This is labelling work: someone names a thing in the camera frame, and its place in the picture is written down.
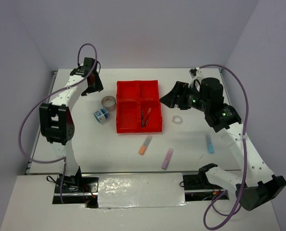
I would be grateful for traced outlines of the clear tape roll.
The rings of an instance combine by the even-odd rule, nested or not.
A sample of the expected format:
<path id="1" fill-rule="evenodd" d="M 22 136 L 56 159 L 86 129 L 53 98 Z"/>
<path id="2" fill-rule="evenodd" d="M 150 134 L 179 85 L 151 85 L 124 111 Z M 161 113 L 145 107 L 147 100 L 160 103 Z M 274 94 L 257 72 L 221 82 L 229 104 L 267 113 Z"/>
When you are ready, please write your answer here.
<path id="1" fill-rule="evenodd" d="M 172 117 L 172 123 L 175 124 L 175 125 L 180 125 L 182 124 L 183 120 L 182 120 L 182 117 L 179 116 L 179 115 L 174 115 Z"/>

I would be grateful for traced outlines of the red pen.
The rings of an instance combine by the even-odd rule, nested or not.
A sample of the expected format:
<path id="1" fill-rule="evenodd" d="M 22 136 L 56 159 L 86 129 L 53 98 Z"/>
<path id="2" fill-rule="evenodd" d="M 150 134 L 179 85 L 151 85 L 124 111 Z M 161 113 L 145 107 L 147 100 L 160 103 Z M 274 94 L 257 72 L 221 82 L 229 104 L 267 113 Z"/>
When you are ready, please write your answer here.
<path id="1" fill-rule="evenodd" d="M 146 127 L 148 120 L 149 120 L 149 117 L 150 117 L 150 114 L 151 114 L 151 111 L 152 111 L 152 108 L 148 108 L 146 117 L 143 117 L 143 127 Z"/>

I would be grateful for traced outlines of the blue white tape roll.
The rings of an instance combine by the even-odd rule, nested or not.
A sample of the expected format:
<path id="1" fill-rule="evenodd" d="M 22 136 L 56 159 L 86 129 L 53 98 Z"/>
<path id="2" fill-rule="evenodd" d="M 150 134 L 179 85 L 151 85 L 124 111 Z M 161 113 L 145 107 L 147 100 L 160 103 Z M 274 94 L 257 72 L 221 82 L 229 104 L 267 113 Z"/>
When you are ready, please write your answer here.
<path id="1" fill-rule="evenodd" d="M 107 108 L 103 107 L 93 113 L 98 123 L 104 124 L 110 119 L 110 112 Z"/>

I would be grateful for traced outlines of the purple highlighter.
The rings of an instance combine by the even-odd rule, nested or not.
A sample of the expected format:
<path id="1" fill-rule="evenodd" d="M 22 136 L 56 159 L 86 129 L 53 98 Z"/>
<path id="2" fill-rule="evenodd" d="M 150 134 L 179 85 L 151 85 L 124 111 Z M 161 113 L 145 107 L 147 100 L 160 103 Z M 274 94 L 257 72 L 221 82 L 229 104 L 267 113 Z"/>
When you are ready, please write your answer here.
<path id="1" fill-rule="evenodd" d="M 162 163 L 162 166 L 161 166 L 163 170 L 166 170 L 168 168 L 173 152 L 174 150 L 172 148 L 168 149 L 166 156 L 164 158 L 164 161 Z"/>

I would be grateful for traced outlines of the orange highlighter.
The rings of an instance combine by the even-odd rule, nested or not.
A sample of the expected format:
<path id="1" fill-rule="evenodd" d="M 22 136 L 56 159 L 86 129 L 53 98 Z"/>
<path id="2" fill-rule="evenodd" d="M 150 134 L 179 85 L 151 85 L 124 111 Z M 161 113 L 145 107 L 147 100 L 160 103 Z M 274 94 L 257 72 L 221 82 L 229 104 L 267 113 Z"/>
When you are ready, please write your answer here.
<path id="1" fill-rule="evenodd" d="M 152 140 L 152 136 L 148 135 L 143 143 L 143 145 L 141 146 L 140 150 L 139 150 L 139 154 L 140 155 L 144 155 L 144 153 L 146 152 L 147 147 L 149 146 L 151 140 Z"/>

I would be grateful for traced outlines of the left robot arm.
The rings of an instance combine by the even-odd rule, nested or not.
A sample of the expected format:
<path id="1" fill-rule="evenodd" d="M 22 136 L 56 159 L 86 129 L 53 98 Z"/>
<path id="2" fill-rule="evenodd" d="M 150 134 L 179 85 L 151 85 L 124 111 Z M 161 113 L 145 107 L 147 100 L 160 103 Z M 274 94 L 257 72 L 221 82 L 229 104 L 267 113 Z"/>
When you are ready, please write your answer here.
<path id="1" fill-rule="evenodd" d="M 97 71 L 99 68 L 99 61 L 85 58 L 83 64 L 70 72 L 65 90 L 59 92 L 49 103 L 39 106 L 41 134 L 51 144 L 56 157 L 63 159 L 59 184 L 65 185 L 72 192 L 82 189 L 83 179 L 71 142 L 75 134 L 71 110 L 80 96 L 104 89 Z"/>

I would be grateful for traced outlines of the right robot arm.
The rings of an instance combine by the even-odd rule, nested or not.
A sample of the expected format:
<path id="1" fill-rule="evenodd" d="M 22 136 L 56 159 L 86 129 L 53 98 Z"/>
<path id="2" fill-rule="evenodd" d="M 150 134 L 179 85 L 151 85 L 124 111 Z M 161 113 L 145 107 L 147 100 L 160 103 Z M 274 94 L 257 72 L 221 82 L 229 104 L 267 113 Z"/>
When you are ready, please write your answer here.
<path id="1" fill-rule="evenodd" d="M 251 211 L 274 199 L 286 186 L 283 176 L 276 176 L 265 164 L 249 137 L 242 134 L 244 123 L 237 111 L 224 103 L 223 85 L 216 78 L 202 79 L 199 88 L 188 83 L 176 82 L 173 89 L 159 100 L 169 108 L 190 108 L 204 113 L 207 124 L 226 143 L 234 158 L 246 174 L 242 178 L 221 169 L 217 164 L 208 164 L 199 169 L 198 183 L 203 188 L 220 186 L 238 195 L 243 209 Z"/>

